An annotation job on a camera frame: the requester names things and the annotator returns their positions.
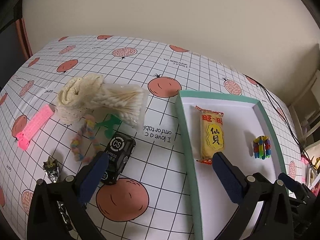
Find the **black toy car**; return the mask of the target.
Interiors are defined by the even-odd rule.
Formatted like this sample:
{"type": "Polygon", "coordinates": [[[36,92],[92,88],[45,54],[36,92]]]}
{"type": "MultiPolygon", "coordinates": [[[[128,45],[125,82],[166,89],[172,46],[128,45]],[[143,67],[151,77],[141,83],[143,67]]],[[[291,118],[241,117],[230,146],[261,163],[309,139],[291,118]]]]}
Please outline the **black toy car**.
{"type": "Polygon", "coordinates": [[[114,133],[105,151],[108,154],[108,166],[101,179],[103,184],[114,185],[117,182],[135,146],[133,137],[120,132],[114,133]]]}

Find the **green plastic figure toy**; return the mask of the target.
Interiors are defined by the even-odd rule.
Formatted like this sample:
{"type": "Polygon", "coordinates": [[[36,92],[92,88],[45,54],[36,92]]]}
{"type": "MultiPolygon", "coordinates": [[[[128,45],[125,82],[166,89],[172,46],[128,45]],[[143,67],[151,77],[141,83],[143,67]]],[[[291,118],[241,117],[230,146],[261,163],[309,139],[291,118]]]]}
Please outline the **green plastic figure toy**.
{"type": "Polygon", "coordinates": [[[113,127],[114,126],[119,126],[122,123],[122,121],[115,115],[109,114],[107,119],[96,123],[95,128],[100,128],[100,127],[104,127],[105,131],[104,131],[104,135],[107,139],[111,139],[113,137],[114,134],[114,130],[113,127]]]}

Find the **pink plastic comb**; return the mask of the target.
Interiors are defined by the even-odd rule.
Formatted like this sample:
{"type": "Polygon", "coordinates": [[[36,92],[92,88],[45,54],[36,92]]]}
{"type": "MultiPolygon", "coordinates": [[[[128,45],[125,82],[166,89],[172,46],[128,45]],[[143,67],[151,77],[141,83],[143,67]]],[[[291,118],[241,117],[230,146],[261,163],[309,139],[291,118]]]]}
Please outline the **pink plastic comb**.
{"type": "Polygon", "coordinates": [[[37,111],[24,129],[16,134],[18,147],[26,151],[33,136],[46,124],[53,114],[54,111],[49,105],[44,105],[37,111]]]}

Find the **cream lace scrunchie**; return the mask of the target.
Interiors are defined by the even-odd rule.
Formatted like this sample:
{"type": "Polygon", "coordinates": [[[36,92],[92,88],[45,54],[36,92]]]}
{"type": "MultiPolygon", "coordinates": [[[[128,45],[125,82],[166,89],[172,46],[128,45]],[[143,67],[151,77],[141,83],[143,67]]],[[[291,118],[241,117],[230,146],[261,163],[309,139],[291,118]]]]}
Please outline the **cream lace scrunchie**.
{"type": "Polygon", "coordinates": [[[90,101],[103,84],[104,77],[98,74],[88,74],[85,77],[71,78],[58,92],[56,114],[65,125],[72,125],[85,116],[90,106],[90,101]]]}

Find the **bag of cotton swabs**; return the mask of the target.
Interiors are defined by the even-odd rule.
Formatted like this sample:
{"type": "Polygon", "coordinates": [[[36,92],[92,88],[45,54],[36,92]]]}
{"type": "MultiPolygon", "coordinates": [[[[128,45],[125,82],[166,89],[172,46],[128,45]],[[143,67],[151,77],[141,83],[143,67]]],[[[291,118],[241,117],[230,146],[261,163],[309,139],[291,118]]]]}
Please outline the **bag of cotton swabs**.
{"type": "Polygon", "coordinates": [[[135,84],[104,83],[89,98],[87,107],[105,108],[108,113],[140,132],[148,103],[149,91],[135,84]]]}

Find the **multicoloured building block toy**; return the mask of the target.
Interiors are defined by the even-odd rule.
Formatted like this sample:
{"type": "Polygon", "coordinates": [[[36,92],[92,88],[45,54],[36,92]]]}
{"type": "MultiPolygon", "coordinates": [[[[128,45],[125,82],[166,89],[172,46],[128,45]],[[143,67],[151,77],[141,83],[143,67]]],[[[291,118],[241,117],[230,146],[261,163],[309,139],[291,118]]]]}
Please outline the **multicoloured building block toy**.
{"type": "Polygon", "coordinates": [[[271,143],[268,136],[261,135],[253,140],[253,153],[255,159],[265,160],[271,156],[271,143]]]}

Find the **yellow rice cracker packet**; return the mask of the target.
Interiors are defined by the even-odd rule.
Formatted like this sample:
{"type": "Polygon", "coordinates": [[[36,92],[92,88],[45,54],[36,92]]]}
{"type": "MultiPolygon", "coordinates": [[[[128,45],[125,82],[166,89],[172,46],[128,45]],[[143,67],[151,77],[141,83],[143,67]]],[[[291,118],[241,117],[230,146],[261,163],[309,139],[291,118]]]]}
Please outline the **yellow rice cracker packet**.
{"type": "Polygon", "coordinates": [[[224,150],[224,113],[195,108],[200,112],[200,158],[197,162],[211,165],[213,155],[224,150]]]}

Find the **teal rimmed white tray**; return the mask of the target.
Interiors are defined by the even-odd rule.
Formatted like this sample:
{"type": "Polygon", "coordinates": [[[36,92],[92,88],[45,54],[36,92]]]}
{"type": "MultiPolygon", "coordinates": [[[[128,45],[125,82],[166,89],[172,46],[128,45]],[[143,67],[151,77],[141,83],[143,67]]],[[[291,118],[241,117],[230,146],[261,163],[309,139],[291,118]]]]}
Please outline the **teal rimmed white tray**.
{"type": "Polygon", "coordinates": [[[279,141],[258,99],[182,90],[175,106],[189,179],[194,238],[215,239],[237,205],[230,200],[212,166],[197,162],[200,158],[200,112],[195,106],[224,113],[222,152],[246,176],[259,172],[273,183],[286,171],[279,141]],[[271,156],[265,160],[255,159],[253,153],[253,140],[261,135],[268,136],[271,143],[271,156]]]}

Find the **white shelf unit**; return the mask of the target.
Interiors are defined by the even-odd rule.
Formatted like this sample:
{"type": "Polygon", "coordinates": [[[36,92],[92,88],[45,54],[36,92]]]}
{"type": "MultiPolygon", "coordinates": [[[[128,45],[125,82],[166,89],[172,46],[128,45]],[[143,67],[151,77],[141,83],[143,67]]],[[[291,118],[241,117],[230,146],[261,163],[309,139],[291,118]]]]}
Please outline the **white shelf unit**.
{"type": "Polygon", "coordinates": [[[289,105],[298,141],[305,144],[313,139],[313,133],[319,129],[319,69],[305,88],[289,105]]]}

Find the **orange wooden frame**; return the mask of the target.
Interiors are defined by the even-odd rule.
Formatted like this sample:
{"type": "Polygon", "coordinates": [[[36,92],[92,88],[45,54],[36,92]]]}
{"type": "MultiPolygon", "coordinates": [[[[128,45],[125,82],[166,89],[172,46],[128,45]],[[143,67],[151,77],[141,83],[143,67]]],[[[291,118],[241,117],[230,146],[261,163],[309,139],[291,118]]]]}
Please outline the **orange wooden frame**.
{"type": "Polygon", "coordinates": [[[15,21],[15,28],[24,58],[27,60],[32,57],[33,52],[29,43],[24,18],[15,21]]]}

